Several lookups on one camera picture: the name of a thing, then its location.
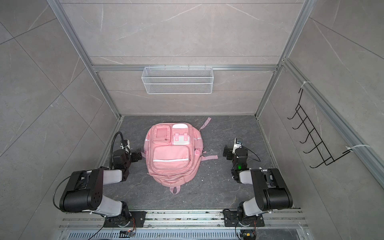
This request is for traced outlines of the pink student backpack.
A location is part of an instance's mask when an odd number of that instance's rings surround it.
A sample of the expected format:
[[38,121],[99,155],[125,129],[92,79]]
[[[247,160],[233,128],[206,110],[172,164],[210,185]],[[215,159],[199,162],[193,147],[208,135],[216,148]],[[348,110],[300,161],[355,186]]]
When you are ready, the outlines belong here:
[[202,161],[218,159],[217,155],[204,156],[200,131],[210,121],[207,118],[199,129],[189,123],[160,123],[148,131],[142,152],[148,174],[172,194],[178,194],[182,185],[193,180]]

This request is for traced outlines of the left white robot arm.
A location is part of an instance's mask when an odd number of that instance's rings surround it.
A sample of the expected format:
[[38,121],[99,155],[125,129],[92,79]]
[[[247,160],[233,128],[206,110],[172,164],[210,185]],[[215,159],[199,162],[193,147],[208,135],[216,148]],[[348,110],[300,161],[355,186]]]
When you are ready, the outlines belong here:
[[103,189],[106,185],[126,181],[131,163],[141,159],[141,149],[131,153],[119,149],[113,152],[111,169],[100,167],[73,172],[61,196],[59,210],[64,213],[89,212],[128,221],[131,218],[128,205],[104,196]]

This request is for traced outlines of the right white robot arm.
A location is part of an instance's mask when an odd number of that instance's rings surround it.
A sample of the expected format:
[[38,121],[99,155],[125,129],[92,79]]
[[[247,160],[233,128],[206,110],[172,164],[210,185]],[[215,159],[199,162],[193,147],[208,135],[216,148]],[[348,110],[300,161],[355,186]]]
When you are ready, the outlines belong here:
[[232,178],[239,184],[253,186],[254,197],[238,206],[239,220],[259,216],[273,210],[289,209],[293,197],[279,169],[248,168],[248,149],[224,147],[223,156],[232,161]]

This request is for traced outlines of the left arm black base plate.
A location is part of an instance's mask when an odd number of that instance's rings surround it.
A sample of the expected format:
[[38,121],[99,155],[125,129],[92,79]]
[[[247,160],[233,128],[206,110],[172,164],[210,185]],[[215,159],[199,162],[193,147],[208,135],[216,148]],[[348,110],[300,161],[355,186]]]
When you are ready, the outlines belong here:
[[107,219],[105,228],[142,228],[146,220],[145,211],[133,211],[129,214],[121,214]]

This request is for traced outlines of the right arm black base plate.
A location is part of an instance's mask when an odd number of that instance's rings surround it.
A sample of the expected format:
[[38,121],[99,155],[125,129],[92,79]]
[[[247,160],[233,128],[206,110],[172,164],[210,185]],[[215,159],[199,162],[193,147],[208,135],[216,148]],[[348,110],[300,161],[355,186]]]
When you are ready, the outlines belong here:
[[237,211],[224,209],[222,211],[226,227],[264,227],[263,216],[242,216]]

